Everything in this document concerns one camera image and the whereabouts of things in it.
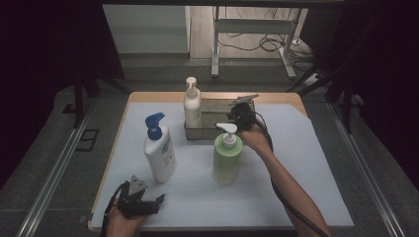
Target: hand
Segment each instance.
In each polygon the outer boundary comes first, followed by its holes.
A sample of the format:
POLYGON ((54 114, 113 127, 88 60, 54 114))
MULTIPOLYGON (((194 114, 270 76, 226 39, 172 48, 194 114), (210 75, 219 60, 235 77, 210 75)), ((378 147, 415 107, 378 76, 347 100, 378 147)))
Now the hand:
POLYGON ((147 218, 147 216, 142 215, 133 219, 126 218, 117 208, 116 204, 118 204, 117 199, 109 212, 107 236, 132 237, 138 226, 147 218))
POLYGON ((271 147, 269 146, 265 134, 256 124, 253 124, 248 130, 238 132, 237 135, 259 155, 261 155, 262 152, 271 151, 271 147))

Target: person's left hand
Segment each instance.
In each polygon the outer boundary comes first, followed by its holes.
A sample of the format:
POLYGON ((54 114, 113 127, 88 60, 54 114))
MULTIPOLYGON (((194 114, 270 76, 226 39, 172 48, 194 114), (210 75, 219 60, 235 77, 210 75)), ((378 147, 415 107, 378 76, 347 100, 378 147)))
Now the person's left hand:
POLYGON ((115 200, 108 215, 107 237, 132 237, 138 226, 147 218, 147 215, 132 219, 126 218, 117 208, 117 203, 118 199, 115 200))

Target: pump bottle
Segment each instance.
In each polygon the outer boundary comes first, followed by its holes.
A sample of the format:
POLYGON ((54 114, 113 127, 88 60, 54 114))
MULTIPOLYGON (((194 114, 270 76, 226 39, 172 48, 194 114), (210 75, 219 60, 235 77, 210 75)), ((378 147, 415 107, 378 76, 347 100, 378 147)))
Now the pump bottle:
POLYGON ((145 119, 148 127, 147 137, 144 141, 144 154, 151 167, 154 179, 161 184, 170 179, 176 169, 175 153, 169 128, 160 125, 164 118, 163 113, 149 116, 145 119))
POLYGON ((220 134, 214 142, 212 177, 223 185, 234 181, 240 163, 243 142, 234 133, 237 126, 233 123, 217 123, 226 133, 220 134))
POLYGON ((188 77, 186 85, 188 89, 184 99, 185 128, 202 128, 201 91, 197 88, 197 79, 188 77))

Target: wooden floor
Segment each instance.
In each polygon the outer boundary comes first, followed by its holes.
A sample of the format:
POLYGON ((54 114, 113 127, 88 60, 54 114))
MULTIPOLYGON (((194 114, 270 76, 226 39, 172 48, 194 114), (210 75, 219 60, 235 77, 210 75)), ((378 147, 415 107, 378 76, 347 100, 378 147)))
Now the wooden floor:
MULTIPOLYGON (((295 38, 299 36, 307 9, 303 9, 299 17, 298 27, 295 31, 295 38)), ((221 18, 243 18, 243 19, 292 19, 296 9, 290 8, 245 8, 245 7, 220 7, 221 18)), ((191 59, 211 58, 213 44, 213 7, 191 7, 191 59)), ((219 34, 219 58, 280 58, 279 52, 266 51, 262 48, 256 50, 243 50, 223 44, 234 45, 240 48, 252 49, 258 47, 259 41, 265 35, 240 35, 219 34)), ((279 36, 269 35, 269 39, 280 40, 279 36)), ((265 48, 274 48, 270 43, 264 44, 265 48)), ((300 49, 304 45, 293 45, 292 48, 300 49)))

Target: blue pump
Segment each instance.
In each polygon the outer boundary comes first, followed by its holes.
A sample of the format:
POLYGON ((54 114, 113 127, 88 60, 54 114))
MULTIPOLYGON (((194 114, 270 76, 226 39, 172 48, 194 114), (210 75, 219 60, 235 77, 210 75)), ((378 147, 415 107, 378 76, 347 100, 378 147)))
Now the blue pump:
POLYGON ((162 132, 161 132, 160 126, 158 126, 158 123, 163 118, 164 118, 163 113, 157 113, 145 119, 145 124, 148 127, 147 134, 150 140, 158 140, 161 138, 162 132))

